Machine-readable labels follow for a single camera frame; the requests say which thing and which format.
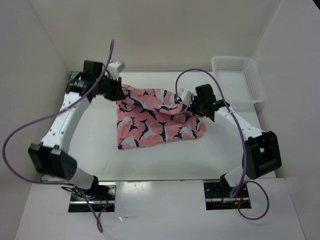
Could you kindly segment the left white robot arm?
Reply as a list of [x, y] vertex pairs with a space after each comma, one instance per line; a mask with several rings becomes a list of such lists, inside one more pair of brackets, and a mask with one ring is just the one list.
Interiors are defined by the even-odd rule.
[[85, 60], [82, 72], [72, 72], [66, 86], [61, 110], [40, 143], [31, 144], [28, 154], [39, 174], [56, 177], [72, 184], [78, 195], [96, 199], [102, 189], [96, 176], [82, 170], [69, 155], [70, 144], [78, 123], [97, 95], [110, 101], [125, 98], [120, 72], [124, 62], [111, 61], [107, 67], [101, 62]]

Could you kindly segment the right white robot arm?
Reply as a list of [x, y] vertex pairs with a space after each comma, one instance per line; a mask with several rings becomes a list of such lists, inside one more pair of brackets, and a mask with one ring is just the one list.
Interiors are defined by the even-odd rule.
[[217, 100], [211, 85], [197, 86], [195, 91], [190, 110], [220, 124], [242, 144], [241, 165], [219, 179], [219, 191], [223, 196], [234, 196], [245, 181], [255, 180], [282, 166], [278, 138], [273, 131], [264, 132], [253, 126], [227, 102]]

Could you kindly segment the pink shark print shorts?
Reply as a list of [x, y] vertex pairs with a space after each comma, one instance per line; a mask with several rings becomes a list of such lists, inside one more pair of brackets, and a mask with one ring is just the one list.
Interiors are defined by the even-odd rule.
[[117, 147], [147, 148], [197, 140], [207, 128], [173, 92], [161, 88], [122, 85], [125, 98], [117, 101]]

